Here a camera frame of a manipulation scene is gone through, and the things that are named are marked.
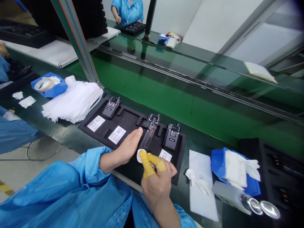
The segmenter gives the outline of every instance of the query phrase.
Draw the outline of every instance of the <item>finger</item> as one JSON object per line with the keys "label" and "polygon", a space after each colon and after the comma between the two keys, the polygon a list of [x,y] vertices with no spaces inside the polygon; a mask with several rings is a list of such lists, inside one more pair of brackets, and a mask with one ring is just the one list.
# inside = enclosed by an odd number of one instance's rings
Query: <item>finger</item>
{"label": "finger", "polygon": [[147,153],[147,157],[149,158],[149,161],[156,166],[157,171],[164,171],[167,169],[164,161],[160,159],[160,157],[157,157],[151,153]]}
{"label": "finger", "polygon": [[139,141],[140,141],[140,138],[142,137],[143,135],[143,129],[140,127],[136,130],[136,132],[134,133],[132,139],[131,139],[131,145],[134,146],[134,147],[137,147]]}
{"label": "finger", "polygon": [[171,177],[174,177],[177,174],[177,170],[171,162],[169,162],[169,166],[170,166],[170,169],[171,169]]}
{"label": "finger", "polygon": [[133,138],[133,136],[135,135],[135,133],[137,132],[138,129],[135,129],[134,131],[132,131],[130,134],[128,134],[128,136],[126,137],[125,140],[131,140]]}
{"label": "finger", "polygon": [[140,151],[139,155],[142,160],[143,167],[145,169],[145,171],[143,173],[143,177],[148,179],[149,176],[151,176],[152,174],[155,174],[155,171],[154,171],[152,165],[150,164],[147,154],[143,150]]}

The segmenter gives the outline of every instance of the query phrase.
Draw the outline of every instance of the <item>tape roll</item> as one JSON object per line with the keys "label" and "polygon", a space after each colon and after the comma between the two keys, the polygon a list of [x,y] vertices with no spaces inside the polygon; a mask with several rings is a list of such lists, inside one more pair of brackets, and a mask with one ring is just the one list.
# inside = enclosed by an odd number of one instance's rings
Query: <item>tape roll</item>
{"label": "tape roll", "polygon": [[55,85],[55,83],[53,80],[51,80],[49,78],[43,78],[35,84],[34,88],[35,88],[35,90],[37,90],[39,92],[45,92],[45,91],[51,89],[54,85]]}

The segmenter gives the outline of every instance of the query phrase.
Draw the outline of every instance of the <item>black foam tray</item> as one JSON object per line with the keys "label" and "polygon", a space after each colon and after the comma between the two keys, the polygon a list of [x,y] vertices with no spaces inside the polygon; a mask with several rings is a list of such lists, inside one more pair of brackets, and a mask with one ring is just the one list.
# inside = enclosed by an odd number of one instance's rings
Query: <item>black foam tray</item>
{"label": "black foam tray", "polygon": [[[105,107],[105,105],[108,103],[109,98],[105,97],[102,98],[102,100],[97,104],[97,106],[94,108],[94,110],[97,110],[96,112],[90,112],[87,117],[81,122],[81,124],[78,126],[80,130],[85,132],[86,134],[90,135],[91,137],[97,139],[98,141],[102,142],[104,145],[108,146],[112,150],[117,149],[120,144],[123,142],[123,140],[127,137],[129,133],[131,133],[133,130],[138,129],[141,126],[141,123],[147,119],[147,116],[144,114],[141,114],[125,105],[123,105],[123,100],[121,101],[121,104],[117,108],[113,118],[111,120],[105,119],[105,122],[95,131],[93,132],[90,130],[87,125],[96,117],[101,116],[101,113]],[[120,126],[121,128],[126,130],[126,133],[123,135],[123,137],[120,139],[120,141],[115,145],[112,141],[108,139],[110,134],[115,130],[117,126]],[[152,138],[152,141],[150,143],[148,152],[159,156],[162,149],[162,143],[165,139],[167,131],[167,125],[164,125],[160,123],[155,131],[155,134]],[[176,167],[177,174],[172,178],[171,183],[174,185],[177,185],[178,178],[181,170],[181,162],[183,160],[183,155],[185,151],[186,146],[186,135],[183,133],[180,133],[180,136],[177,141],[177,146],[175,151],[169,151],[164,149],[166,152],[170,153],[172,155],[171,163]],[[136,154],[132,157],[132,161],[136,164],[143,166],[141,163],[137,161]]]}

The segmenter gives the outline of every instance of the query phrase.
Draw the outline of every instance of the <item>white card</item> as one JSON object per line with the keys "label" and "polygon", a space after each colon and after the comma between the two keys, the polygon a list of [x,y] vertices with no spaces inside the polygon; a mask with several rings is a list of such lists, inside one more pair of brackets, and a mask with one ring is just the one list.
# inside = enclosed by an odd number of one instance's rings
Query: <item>white card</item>
{"label": "white card", "polygon": [[95,132],[104,123],[104,121],[105,119],[101,116],[96,116],[95,119],[87,125],[87,127]]}
{"label": "white card", "polygon": [[167,151],[165,151],[164,149],[161,150],[161,153],[159,155],[159,157],[162,157],[163,159],[165,159],[166,161],[170,162],[172,155],[169,154]]}
{"label": "white card", "polygon": [[112,134],[108,137],[108,139],[111,140],[113,143],[115,143],[115,145],[117,145],[117,143],[125,133],[126,130],[117,126],[117,128],[112,132]]}

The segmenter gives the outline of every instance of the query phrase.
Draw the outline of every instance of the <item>walkie-talkie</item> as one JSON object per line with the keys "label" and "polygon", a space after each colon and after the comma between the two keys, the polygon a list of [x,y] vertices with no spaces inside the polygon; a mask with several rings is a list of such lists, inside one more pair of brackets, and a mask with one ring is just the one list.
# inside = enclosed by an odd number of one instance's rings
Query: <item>walkie-talkie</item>
{"label": "walkie-talkie", "polygon": [[166,137],[163,143],[164,148],[175,151],[180,130],[181,128],[179,123],[176,126],[173,124],[168,125]]}
{"label": "walkie-talkie", "polygon": [[137,149],[144,149],[148,151],[149,144],[152,140],[152,137],[156,131],[156,128],[161,121],[159,117],[160,114],[157,116],[150,114],[147,120],[144,120],[141,127],[143,128],[142,137],[140,138],[138,148]]}
{"label": "walkie-talkie", "polygon": [[112,119],[119,104],[120,104],[120,97],[118,98],[111,97],[111,99],[109,100],[108,104],[105,106],[101,115],[107,119]]}

